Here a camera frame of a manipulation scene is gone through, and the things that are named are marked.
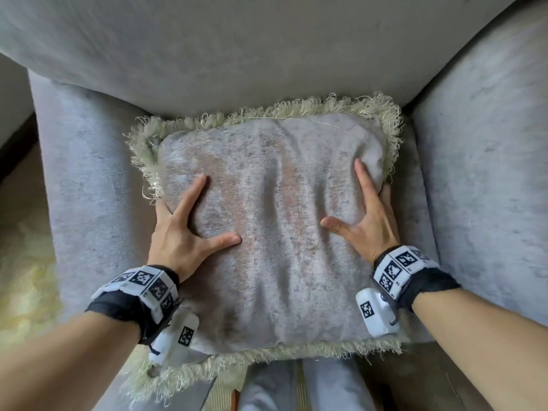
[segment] pants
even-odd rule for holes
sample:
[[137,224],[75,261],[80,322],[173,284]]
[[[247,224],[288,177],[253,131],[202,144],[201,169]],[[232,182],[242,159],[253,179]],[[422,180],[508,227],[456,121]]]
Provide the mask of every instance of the pants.
[[[297,361],[254,363],[248,368],[238,411],[292,411],[297,402]],[[312,411],[376,411],[352,359],[303,359]]]

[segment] forearm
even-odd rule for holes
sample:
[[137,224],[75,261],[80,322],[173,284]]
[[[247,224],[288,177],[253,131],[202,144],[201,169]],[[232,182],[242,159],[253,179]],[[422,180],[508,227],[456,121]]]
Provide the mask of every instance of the forearm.
[[87,312],[0,357],[0,411],[91,410],[140,338],[134,322]]
[[421,293],[413,310],[496,411],[548,409],[548,328],[462,289]]

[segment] sofa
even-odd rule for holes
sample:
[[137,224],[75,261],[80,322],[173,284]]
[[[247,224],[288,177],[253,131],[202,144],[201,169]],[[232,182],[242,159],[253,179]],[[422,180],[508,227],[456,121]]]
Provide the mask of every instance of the sofa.
[[[382,91],[406,116],[402,239],[548,325],[547,47],[548,0],[0,0],[0,52],[29,69],[62,319],[146,261],[136,118]],[[97,410],[128,406],[122,380]],[[200,409],[210,386],[170,407]]]

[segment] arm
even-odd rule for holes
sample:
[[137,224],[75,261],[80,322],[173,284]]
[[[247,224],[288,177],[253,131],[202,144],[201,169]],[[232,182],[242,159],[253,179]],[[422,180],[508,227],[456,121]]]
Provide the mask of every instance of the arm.
[[413,310],[495,410],[548,409],[548,328],[462,289]]
[[[357,225],[335,217],[321,225],[373,263],[399,245],[390,189],[380,196],[359,160],[354,169],[366,215]],[[413,310],[496,411],[548,409],[548,328],[462,289],[419,293]]]
[[[147,264],[174,270],[180,281],[216,251],[241,242],[234,232],[202,239],[187,228],[206,177],[182,195],[173,214],[156,203],[157,225]],[[0,411],[88,411],[101,398],[141,338],[135,322],[86,312],[0,357]]]

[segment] cream fringe trim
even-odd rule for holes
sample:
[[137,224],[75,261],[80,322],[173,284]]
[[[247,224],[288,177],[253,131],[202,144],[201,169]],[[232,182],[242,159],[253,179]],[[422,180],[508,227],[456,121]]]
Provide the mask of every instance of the cream fringe trim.
[[[200,118],[177,118],[164,121],[158,117],[140,118],[140,124],[128,134],[128,145],[134,156],[132,163],[138,167],[150,185],[150,198],[162,196],[162,184],[158,175],[157,151],[168,135],[178,131],[207,130],[221,126],[241,124],[255,118],[292,118],[326,114],[330,112],[348,112],[367,119],[377,119],[388,139],[388,153],[385,158],[385,175],[392,173],[398,149],[402,142],[399,138],[402,118],[401,109],[390,96],[380,92],[372,97],[337,99],[334,94],[324,100],[310,98],[277,102],[268,108],[242,108],[230,115],[203,114]],[[266,349],[249,349],[237,353],[222,353],[210,356],[199,363],[189,363],[181,368],[162,370],[159,376],[149,376],[151,362],[146,350],[138,348],[128,360],[123,372],[129,374],[124,390],[133,398],[133,402],[145,401],[152,396],[156,401],[168,401],[176,392],[188,388],[196,381],[210,381],[221,372],[234,367],[243,370],[254,362],[293,359],[305,357],[345,357],[352,353],[366,355],[372,351],[391,350],[401,352],[401,342],[408,341],[406,332],[401,335],[387,335],[382,338],[339,343],[316,342],[297,346],[280,344]]]
[[177,118],[164,121],[159,117],[139,118],[140,124],[128,134],[128,145],[133,152],[132,163],[142,171],[150,185],[152,199],[162,197],[162,183],[158,175],[157,152],[161,142],[168,135],[178,131],[208,130],[221,126],[230,126],[251,121],[256,118],[292,118],[330,112],[349,112],[367,119],[377,119],[388,139],[388,153],[385,158],[385,175],[392,174],[398,149],[402,142],[399,134],[402,126],[401,109],[394,104],[390,96],[376,92],[372,97],[362,96],[351,99],[337,99],[331,94],[324,100],[309,98],[277,102],[268,108],[241,108],[230,115],[203,114],[200,118]]

